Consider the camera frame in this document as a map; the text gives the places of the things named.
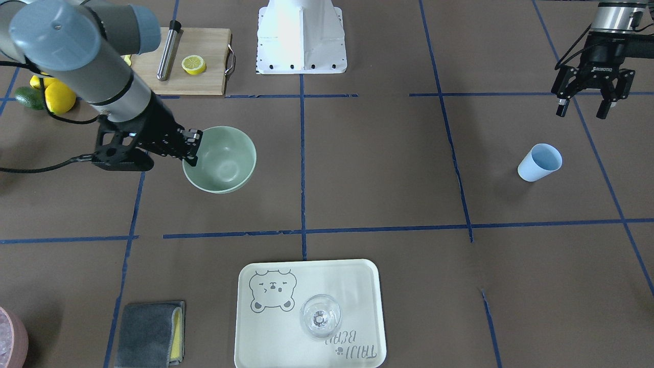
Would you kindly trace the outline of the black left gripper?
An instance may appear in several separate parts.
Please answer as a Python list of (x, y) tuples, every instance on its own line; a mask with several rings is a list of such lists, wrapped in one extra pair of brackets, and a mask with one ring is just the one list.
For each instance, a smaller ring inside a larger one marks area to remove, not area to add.
[(560, 61), (551, 92), (558, 98), (556, 116), (565, 117), (571, 99), (580, 91), (598, 89), (602, 102), (596, 117), (606, 119), (619, 100), (628, 98), (635, 71), (624, 69), (626, 58), (651, 59), (652, 34), (620, 34), (591, 31), (579, 54), (579, 65)]

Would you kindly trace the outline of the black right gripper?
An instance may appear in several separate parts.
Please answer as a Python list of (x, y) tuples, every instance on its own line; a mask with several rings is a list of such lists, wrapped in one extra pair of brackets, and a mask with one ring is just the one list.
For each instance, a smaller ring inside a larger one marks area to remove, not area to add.
[(185, 130), (155, 93), (134, 119), (113, 123), (99, 118), (92, 164), (107, 171), (149, 171), (154, 161), (149, 153), (177, 158), (195, 167), (203, 131)]

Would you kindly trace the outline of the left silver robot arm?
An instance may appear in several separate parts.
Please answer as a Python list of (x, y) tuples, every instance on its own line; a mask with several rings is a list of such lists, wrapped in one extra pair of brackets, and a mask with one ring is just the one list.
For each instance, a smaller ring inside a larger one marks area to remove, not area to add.
[(600, 1), (595, 19), (557, 61), (551, 93), (556, 115), (564, 117), (571, 99), (584, 90), (598, 90), (602, 102), (596, 117), (605, 119), (630, 94), (636, 72), (622, 67), (626, 58), (652, 59), (652, 1)]

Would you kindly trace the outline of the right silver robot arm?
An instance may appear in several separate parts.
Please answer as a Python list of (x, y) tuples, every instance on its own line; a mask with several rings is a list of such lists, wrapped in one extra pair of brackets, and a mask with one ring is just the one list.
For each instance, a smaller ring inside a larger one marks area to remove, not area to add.
[(161, 29), (146, 7), (106, 1), (2, 1), (2, 65), (70, 87), (97, 112), (93, 153), (68, 160), (108, 171), (148, 171), (150, 153), (196, 166), (202, 132), (178, 124), (123, 56), (156, 51)]

